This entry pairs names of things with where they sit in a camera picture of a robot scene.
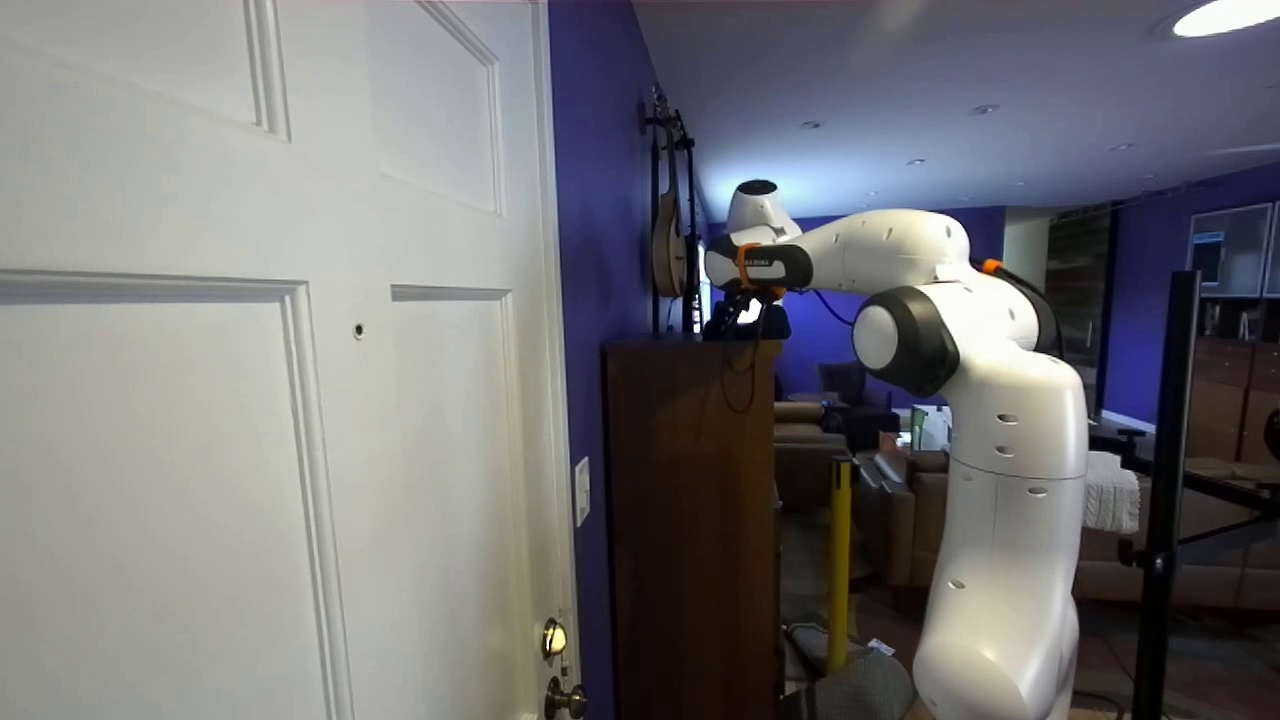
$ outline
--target robot body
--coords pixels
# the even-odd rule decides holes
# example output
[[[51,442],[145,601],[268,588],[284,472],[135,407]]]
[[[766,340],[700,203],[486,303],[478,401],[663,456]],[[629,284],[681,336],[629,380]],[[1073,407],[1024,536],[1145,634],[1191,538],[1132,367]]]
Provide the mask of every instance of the robot body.
[[[913,207],[860,210],[755,256],[736,247],[708,273],[744,289],[870,291],[852,326],[860,362],[953,407],[915,686],[944,720],[1067,716],[1087,407],[1074,367],[1036,352],[1051,336],[1042,303],[976,273],[954,221]]]

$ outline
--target light switch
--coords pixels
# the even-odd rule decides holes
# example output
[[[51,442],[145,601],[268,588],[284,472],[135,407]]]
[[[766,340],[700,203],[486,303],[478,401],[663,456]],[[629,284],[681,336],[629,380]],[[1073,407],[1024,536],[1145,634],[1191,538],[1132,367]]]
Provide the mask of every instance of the light switch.
[[[592,456],[572,464],[572,526],[584,526],[592,516]]]

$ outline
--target white door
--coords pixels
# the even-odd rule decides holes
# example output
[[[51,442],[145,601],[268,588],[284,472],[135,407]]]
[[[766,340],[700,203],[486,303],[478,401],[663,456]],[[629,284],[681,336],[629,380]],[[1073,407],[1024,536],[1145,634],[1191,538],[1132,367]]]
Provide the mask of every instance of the white door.
[[[539,716],[539,0],[0,5],[0,716]]]

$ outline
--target ceiling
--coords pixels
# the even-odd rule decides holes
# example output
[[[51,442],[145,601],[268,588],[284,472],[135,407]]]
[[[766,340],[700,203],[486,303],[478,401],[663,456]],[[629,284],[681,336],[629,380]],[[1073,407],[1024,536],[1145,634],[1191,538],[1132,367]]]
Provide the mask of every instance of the ceiling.
[[[1280,19],[1176,40],[1185,0],[633,0],[713,221],[1079,207],[1280,163]]]

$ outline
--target ceiling light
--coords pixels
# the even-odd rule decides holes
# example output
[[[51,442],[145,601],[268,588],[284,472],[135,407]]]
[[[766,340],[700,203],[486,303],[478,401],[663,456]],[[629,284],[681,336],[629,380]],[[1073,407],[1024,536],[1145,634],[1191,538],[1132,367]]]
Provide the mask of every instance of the ceiling light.
[[[1280,0],[1209,0],[1173,25],[1173,36],[1223,36],[1280,14]]]

